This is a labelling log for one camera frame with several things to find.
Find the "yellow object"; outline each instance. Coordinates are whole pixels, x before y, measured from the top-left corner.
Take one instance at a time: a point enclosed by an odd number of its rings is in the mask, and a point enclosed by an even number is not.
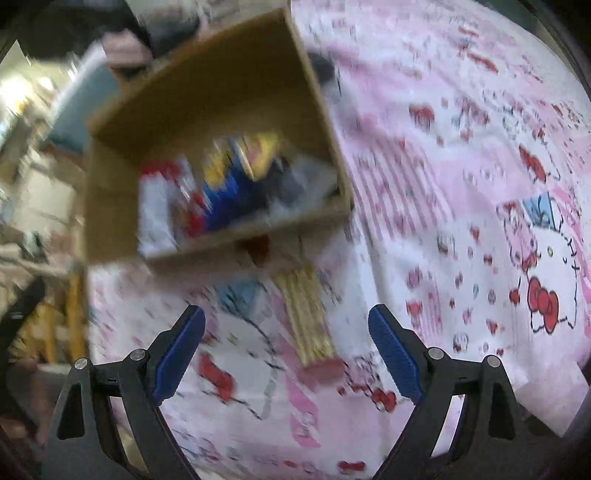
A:
[[[279,154],[280,145],[277,132],[265,132],[236,139],[242,169],[251,180],[258,181],[267,176],[273,158]]]
[[[37,358],[37,347],[35,346],[35,339],[33,338],[33,321],[37,318],[35,314],[26,320],[25,325],[22,326],[22,342],[26,347],[27,358]]]
[[[70,290],[66,300],[66,319],[70,331],[70,352],[72,360],[87,356],[86,344],[80,321],[80,275],[70,277]]]
[[[37,307],[39,318],[43,325],[45,332],[45,358],[48,363],[57,363],[56,353],[56,326],[55,326],[55,310],[53,306],[48,303],[42,303]]]
[[[203,180],[211,189],[219,189],[223,185],[226,172],[230,166],[232,153],[227,148],[217,150],[209,157],[203,171]]]
[[[240,165],[244,173],[251,180],[258,181],[267,176],[273,159],[280,152],[281,139],[277,132],[228,139],[222,148],[210,155],[203,171],[205,183],[211,189],[219,189],[223,186],[233,157],[231,143],[238,150]]]
[[[295,351],[302,367],[337,357],[330,333],[324,322],[320,300],[320,281],[316,269],[307,265],[281,273],[275,278],[281,290],[295,337]]]

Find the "red bow print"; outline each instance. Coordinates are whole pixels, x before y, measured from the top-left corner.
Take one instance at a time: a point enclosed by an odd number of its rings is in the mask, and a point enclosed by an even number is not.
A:
[[[546,332],[552,333],[558,323],[558,295],[542,288],[537,277],[530,278],[527,289],[527,305],[531,313],[540,312],[544,317]]]
[[[212,357],[209,353],[201,353],[199,355],[199,375],[209,380],[216,387],[217,396],[221,401],[228,403],[232,399],[234,379],[229,373],[220,370],[212,362]]]
[[[394,392],[385,393],[381,388],[371,392],[372,401],[378,405],[383,405],[384,410],[391,412],[396,407],[396,394]]]
[[[521,161],[525,166],[534,172],[536,178],[542,183],[546,183],[546,172],[540,163],[540,159],[530,154],[523,145],[519,146],[519,156],[521,156]]]
[[[529,257],[524,258],[523,262],[521,262],[521,269],[524,273],[526,273],[530,268],[535,267],[538,264],[538,257],[535,253],[530,254]]]
[[[365,462],[339,462],[337,464],[339,470],[343,472],[365,472]]]

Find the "black cloth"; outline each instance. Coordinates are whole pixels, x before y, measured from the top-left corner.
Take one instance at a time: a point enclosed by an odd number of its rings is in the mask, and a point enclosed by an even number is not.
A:
[[[17,40],[32,59],[61,60],[70,52],[82,56],[105,33],[125,29],[149,44],[125,0],[55,0],[21,28]]]

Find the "snack package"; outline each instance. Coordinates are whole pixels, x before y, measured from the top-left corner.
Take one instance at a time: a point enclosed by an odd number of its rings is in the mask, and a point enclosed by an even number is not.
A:
[[[266,208],[287,168],[276,132],[227,138],[216,147],[201,190],[187,198],[183,228],[189,238]]]
[[[294,333],[295,351],[303,368],[334,362],[342,372],[342,360],[324,321],[320,280],[313,265],[280,272],[275,284],[285,300],[287,318]]]
[[[138,225],[142,256],[176,249],[175,207],[194,190],[193,172],[185,156],[144,167],[139,181]]]
[[[318,207],[337,189],[336,169],[314,157],[299,155],[283,175],[269,206],[272,216]]]

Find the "hello kitty print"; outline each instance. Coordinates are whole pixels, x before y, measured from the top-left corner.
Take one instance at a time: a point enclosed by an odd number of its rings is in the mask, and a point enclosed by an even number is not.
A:
[[[517,400],[589,358],[591,102],[545,45],[470,0],[291,8],[306,49],[335,64],[323,94],[350,219],[174,274],[90,269],[92,356],[120,360],[199,305],[206,334],[163,404],[189,461],[248,479],[370,478],[413,409],[368,335],[375,304],[450,356],[497,355]],[[342,359],[328,381],[300,368],[272,280],[303,264]],[[434,455],[461,408],[454,398]]]

